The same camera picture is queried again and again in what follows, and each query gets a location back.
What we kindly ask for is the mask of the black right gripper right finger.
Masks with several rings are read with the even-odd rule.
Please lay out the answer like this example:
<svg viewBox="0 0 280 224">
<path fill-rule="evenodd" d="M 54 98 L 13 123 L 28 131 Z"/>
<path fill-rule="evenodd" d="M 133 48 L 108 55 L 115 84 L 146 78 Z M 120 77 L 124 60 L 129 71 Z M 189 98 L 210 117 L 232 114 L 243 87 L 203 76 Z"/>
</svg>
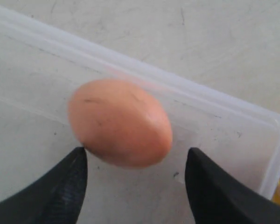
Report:
<svg viewBox="0 0 280 224">
<path fill-rule="evenodd" d="M 185 185 L 197 224 L 280 224 L 280 206 L 225 172 L 199 148 L 188 151 Z"/>
</svg>

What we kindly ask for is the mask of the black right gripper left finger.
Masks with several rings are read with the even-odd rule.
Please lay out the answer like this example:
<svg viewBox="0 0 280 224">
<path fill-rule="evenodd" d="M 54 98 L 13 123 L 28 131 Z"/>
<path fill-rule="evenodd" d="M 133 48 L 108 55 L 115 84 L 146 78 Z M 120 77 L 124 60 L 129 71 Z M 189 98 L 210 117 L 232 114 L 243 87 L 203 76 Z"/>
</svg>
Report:
<svg viewBox="0 0 280 224">
<path fill-rule="evenodd" d="M 0 224 L 75 224 L 87 178 L 86 151 L 76 147 L 44 176 L 0 202 Z"/>
</svg>

